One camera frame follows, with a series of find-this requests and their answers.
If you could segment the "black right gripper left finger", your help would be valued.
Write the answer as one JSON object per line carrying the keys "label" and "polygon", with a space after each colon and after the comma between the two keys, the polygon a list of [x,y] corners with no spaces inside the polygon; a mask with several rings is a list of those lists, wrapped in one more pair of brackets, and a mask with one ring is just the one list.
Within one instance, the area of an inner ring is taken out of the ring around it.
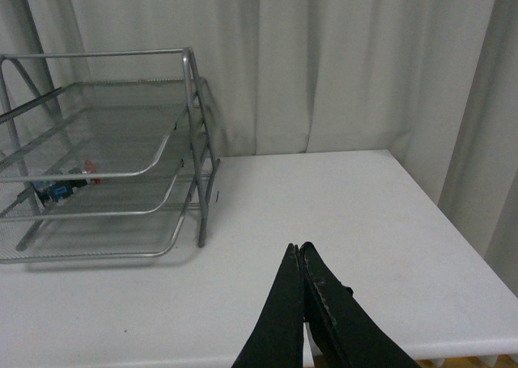
{"label": "black right gripper left finger", "polygon": [[258,321],[234,367],[301,367],[304,281],[299,248],[289,244]]}

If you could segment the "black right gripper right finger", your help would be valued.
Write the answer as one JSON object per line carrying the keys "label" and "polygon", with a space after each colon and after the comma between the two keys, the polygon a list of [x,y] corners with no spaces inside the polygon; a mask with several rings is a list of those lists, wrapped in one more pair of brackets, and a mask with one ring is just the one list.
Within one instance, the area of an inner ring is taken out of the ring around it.
{"label": "black right gripper right finger", "polygon": [[300,248],[304,316],[328,367],[417,367],[372,320],[322,260],[313,243]]}

